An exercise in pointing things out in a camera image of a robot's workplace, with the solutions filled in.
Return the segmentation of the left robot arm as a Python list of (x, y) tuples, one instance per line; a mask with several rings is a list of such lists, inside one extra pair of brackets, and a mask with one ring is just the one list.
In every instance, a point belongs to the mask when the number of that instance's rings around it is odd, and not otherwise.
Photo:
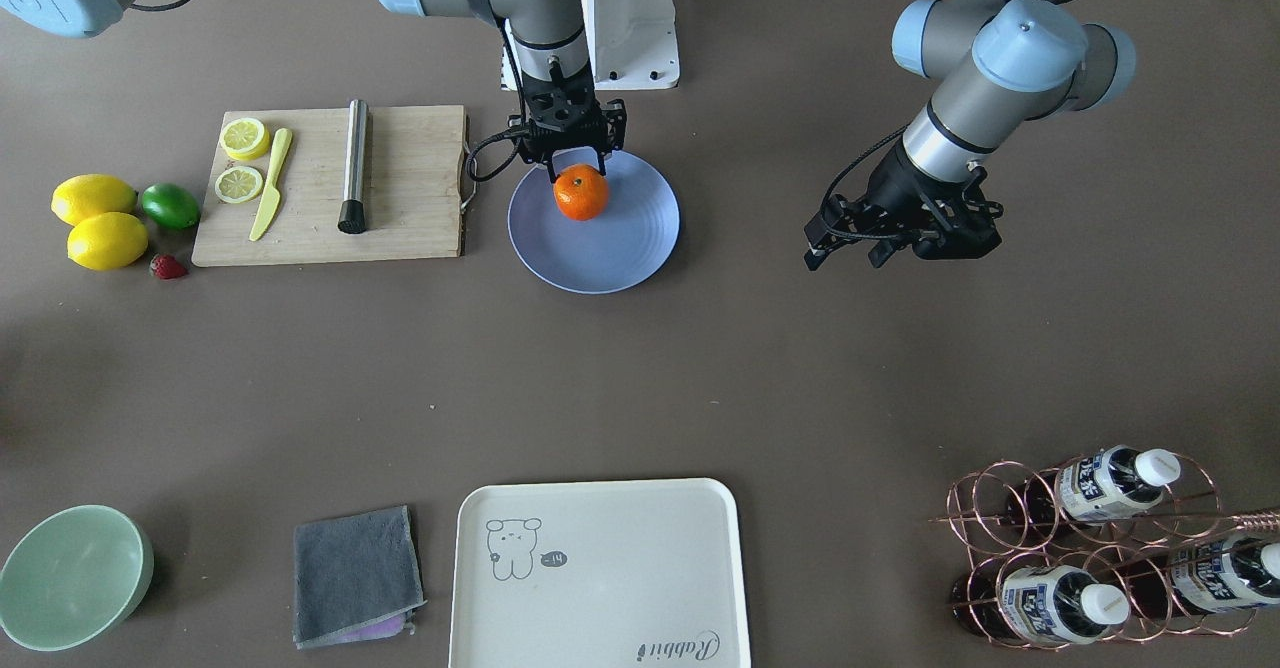
[(1120, 97), (1137, 70), (1132, 38), (1084, 24), (1073, 0), (923, 0), (896, 22), (900, 67), (937, 81), (909, 125), (877, 145), (865, 193), (826, 189), (805, 227), (809, 270), (868, 241), (874, 267), (910, 250), (924, 261), (982, 258), (1004, 209), (980, 186), (986, 163), (1024, 122)]

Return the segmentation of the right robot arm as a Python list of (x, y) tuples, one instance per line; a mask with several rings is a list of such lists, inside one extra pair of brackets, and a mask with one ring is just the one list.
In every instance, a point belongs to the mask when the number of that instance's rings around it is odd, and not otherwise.
[[(529, 165), (559, 177), (556, 154), (591, 148), (598, 170), (625, 139), (621, 100), (596, 99), (581, 0), (378, 0), (415, 17), (475, 17), (498, 27), (511, 61), (520, 113), (500, 138)], [(3, 0), (10, 15), (47, 35), (92, 38), (140, 0)]]

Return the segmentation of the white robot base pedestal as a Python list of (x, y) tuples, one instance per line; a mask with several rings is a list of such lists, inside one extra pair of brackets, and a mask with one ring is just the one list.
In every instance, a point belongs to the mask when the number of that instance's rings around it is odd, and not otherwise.
[(673, 0), (581, 0), (598, 90), (669, 90), (680, 81)]

